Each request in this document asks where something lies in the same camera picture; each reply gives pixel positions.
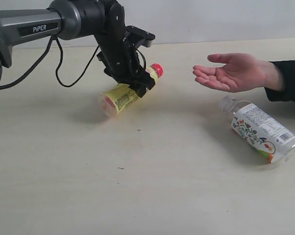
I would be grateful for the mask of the person's open bare hand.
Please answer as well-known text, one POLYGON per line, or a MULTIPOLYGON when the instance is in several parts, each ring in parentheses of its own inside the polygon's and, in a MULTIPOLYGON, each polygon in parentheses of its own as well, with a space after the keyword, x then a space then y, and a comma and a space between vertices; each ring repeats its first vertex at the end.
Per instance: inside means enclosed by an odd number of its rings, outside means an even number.
POLYGON ((213 90, 239 93, 256 88, 281 92, 285 81, 278 68, 271 62, 257 59, 247 53, 218 53, 207 56, 221 67, 193 66, 195 81, 213 90))

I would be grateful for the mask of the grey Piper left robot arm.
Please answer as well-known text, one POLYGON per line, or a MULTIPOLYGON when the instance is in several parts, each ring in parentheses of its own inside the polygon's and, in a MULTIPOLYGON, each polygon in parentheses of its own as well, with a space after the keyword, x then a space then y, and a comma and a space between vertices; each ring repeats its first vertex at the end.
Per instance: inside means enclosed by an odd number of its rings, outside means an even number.
MULTIPOLYGON (((154 34, 125 25, 124 7, 116 0, 54 0, 47 9, 0 10, 0 80, 12 65, 13 46, 47 37, 49 43, 94 36, 93 57, 116 82, 143 97, 155 86, 140 46, 150 47, 154 34)), ((25 79, 1 85, 11 88, 25 79)))

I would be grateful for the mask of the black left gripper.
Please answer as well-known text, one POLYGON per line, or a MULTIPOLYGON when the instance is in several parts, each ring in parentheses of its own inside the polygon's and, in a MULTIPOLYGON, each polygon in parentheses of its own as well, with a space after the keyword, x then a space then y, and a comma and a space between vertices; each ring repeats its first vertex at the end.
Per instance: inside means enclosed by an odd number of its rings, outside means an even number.
POLYGON ((107 23, 102 32, 95 34, 100 48, 97 58, 104 64, 105 74, 116 82, 136 83, 129 88, 142 98, 155 86, 154 72, 141 65, 138 49, 125 38, 126 27, 124 22, 107 23))

